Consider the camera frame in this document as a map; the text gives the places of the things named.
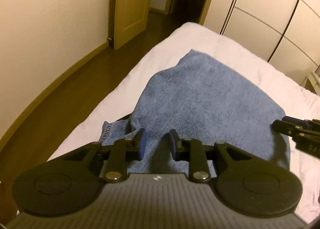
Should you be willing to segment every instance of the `bed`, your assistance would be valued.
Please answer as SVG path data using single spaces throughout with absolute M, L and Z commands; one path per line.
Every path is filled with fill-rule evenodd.
M 175 66 L 191 49 L 209 54 L 250 80 L 280 105 L 286 115 L 299 119 L 320 119 L 320 97 L 235 41 L 199 24 L 186 23 L 141 59 L 120 85 L 70 133 L 49 160 L 98 141 L 104 121 L 113 122 L 131 113 L 149 79 L 156 72 Z M 310 223 L 320 212 L 320 160 L 297 151 L 291 138 L 289 141 L 290 170 L 303 183 L 303 194 L 296 214 Z

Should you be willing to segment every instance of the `wrinkled white sheet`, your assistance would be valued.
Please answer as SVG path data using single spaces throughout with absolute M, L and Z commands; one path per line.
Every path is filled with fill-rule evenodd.
M 190 49 L 205 52 L 246 77 L 280 105 L 286 115 L 320 119 L 319 96 L 305 90 L 235 41 L 201 25 L 186 23 L 152 48 L 121 84 L 72 131 L 50 159 L 97 141 L 104 121 L 113 122 L 131 113 L 151 76 L 175 66 Z M 294 146 L 290 138 L 290 170 L 303 183 L 303 195 L 296 214 L 309 223 L 320 211 L 320 160 L 297 151 Z

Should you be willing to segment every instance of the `blue denim fabric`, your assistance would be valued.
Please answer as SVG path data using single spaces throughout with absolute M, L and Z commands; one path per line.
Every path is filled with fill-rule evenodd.
M 284 115 L 280 106 L 239 73 L 191 50 L 175 67 L 149 80 L 128 120 L 105 122 L 100 141 L 109 145 L 146 129 L 145 157 L 130 163 L 129 172 L 188 173 L 187 162 L 172 160 L 170 129 L 180 138 L 196 138 L 203 144 L 228 142 L 288 169 L 288 137 L 274 134 L 270 127 Z M 210 162 L 209 167 L 215 176 Z

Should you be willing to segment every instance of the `brown floor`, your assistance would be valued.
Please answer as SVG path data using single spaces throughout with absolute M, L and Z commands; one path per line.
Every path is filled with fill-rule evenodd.
M 144 32 L 117 51 L 100 52 L 32 112 L 0 152 L 0 223 L 12 219 L 17 210 L 11 197 L 14 178 L 45 162 L 139 60 L 180 25 L 174 16 L 150 12 Z

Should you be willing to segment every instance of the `ribbed gray housing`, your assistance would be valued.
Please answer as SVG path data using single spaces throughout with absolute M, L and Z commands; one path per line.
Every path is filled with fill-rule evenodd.
M 184 174 L 131 174 L 119 184 L 107 184 L 99 198 L 81 211 L 57 218 L 22 213 L 8 229 L 214 228 L 300 229 L 296 215 L 260 219 L 224 206 L 209 186 Z

